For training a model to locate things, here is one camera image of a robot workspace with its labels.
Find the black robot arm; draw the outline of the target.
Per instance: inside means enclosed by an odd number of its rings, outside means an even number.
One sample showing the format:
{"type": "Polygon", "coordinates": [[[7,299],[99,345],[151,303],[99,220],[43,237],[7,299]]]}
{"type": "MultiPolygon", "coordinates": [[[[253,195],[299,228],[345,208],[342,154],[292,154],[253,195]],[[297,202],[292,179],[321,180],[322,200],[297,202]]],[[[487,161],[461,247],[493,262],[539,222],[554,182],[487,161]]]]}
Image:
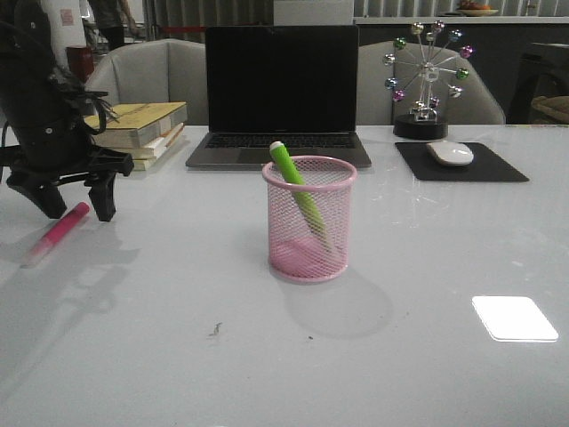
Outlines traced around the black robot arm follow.
{"type": "Polygon", "coordinates": [[[94,136],[116,113],[104,92],[84,84],[57,62],[47,15],[37,1],[1,3],[1,110],[17,142],[1,146],[9,188],[59,219],[67,207],[59,187],[81,181],[102,222],[116,212],[117,174],[133,169],[132,156],[103,148],[94,136]]]}

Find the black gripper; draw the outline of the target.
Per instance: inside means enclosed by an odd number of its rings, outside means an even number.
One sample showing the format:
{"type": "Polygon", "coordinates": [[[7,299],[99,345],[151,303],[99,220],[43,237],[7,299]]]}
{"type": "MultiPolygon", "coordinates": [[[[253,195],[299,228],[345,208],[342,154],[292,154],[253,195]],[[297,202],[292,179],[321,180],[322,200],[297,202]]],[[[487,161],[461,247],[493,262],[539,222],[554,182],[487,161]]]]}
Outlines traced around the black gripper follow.
{"type": "Polygon", "coordinates": [[[70,160],[63,165],[48,165],[44,158],[40,165],[32,165],[19,145],[1,148],[1,166],[8,166],[12,173],[6,183],[10,189],[20,193],[38,207],[48,218],[59,219],[67,209],[57,187],[51,181],[59,181],[62,176],[83,175],[88,178],[89,198],[98,219],[110,222],[115,215],[114,184],[116,173],[128,176],[134,163],[128,153],[91,145],[79,159],[70,160]]]}

